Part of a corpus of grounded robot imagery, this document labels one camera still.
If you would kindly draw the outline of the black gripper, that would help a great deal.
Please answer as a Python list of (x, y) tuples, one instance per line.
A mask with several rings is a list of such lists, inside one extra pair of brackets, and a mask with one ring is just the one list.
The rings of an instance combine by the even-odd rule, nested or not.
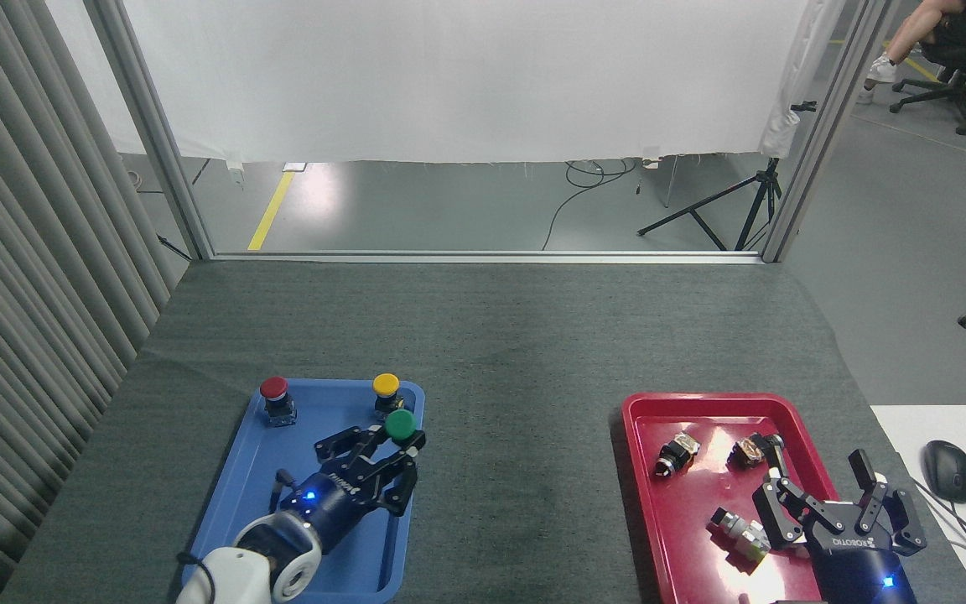
[[(808, 536), (808, 553), (822, 600), (828, 603), (916, 603), (900, 555), (927, 547), (922, 523), (908, 491), (898, 490), (875, 473), (863, 450), (848, 455), (856, 484), (863, 491), (854, 528), (828, 531), (824, 504), (789, 477), (779, 435), (754, 435), (767, 474), (752, 500), (771, 549), (782, 550)], [(886, 512), (892, 534), (877, 524)]]
[[(398, 444), (398, 452), (373, 462), (371, 456), (387, 440)], [(278, 508), (309, 524), (319, 550), (328, 555), (372, 509), (384, 508), (395, 517), (405, 513), (418, 479), (415, 458), (426, 442), (424, 431), (398, 440), (379, 424), (326, 437), (314, 445), (319, 471), (305, 481), (278, 470), (278, 490), (290, 489)]]

